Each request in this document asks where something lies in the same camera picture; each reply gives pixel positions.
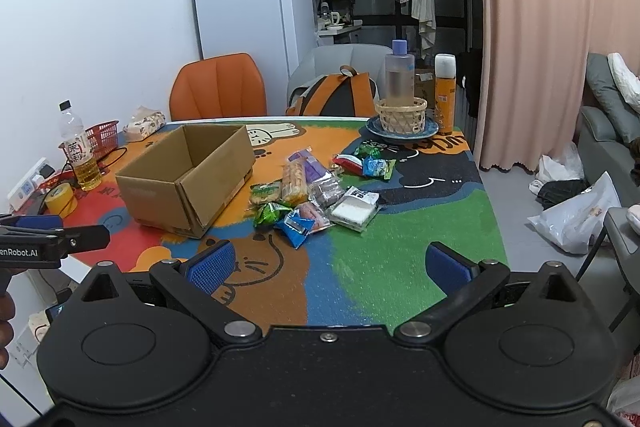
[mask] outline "woven bamboo basket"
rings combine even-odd
[[[427,109],[425,99],[414,98],[414,105],[406,107],[390,107],[386,105],[386,100],[374,103],[385,131],[396,134],[417,134],[424,131],[424,112]]]

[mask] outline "brown cartoon cat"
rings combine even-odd
[[[206,235],[198,252],[216,241],[218,238]],[[212,297],[258,324],[265,333],[271,325],[306,324],[306,250],[294,250],[273,230],[230,241],[236,249],[236,269]]]

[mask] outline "floor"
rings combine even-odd
[[[480,177],[489,195],[511,270],[538,271],[546,261],[561,261],[575,275],[583,256],[565,253],[539,235],[527,217],[537,216],[542,206],[529,190],[533,174],[514,166],[508,172],[498,169],[481,171]],[[624,282],[609,248],[600,248],[580,285],[593,301],[603,322],[608,326],[628,296],[622,291]],[[622,359],[627,361],[640,344],[640,316],[631,311],[614,332]]]

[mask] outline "blue plate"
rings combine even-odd
[[[396,134],[394,132],[387,132],[382,128],[380,123],[380,117],[375,116],[367,120],[366,126],[368,131],[373,134],[384,138],[385,140],[394,140],[402,143],[419,142],[425,140],[438,132],[438,124],[431,118],[425,117],[424,119],[424,131],[415,134]]]

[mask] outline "wire basket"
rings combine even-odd
[[[86,137],[89,139],[91,152],[94,154],[96,161],[100,161],[111,151],[118,148],[117,125],[118,120],[113,120],[110,122],[99,123],[98,125],[89,127],[89,129],[86,130]],[[58,147],[65,152],[66,159],[71,163],[71,158],[69,158],[66,153],[65,145],[61,143]]]
[[[376,111],[380,115],[382,128],[396,134],[417,134],[424,131],[424,112],[427,101],[414,98],[414,105],[406,107],[389,107],[386,100],[374,102]]]

